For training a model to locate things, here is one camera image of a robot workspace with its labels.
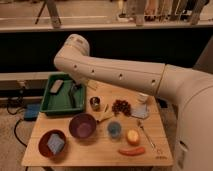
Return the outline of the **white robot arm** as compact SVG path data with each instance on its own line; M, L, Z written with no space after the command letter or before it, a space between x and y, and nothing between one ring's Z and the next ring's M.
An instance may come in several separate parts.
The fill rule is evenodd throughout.
M54 58L75 81L97 80L168 100L178 107L172 171L213 171L213 74L162 63L91 57L70 35Z

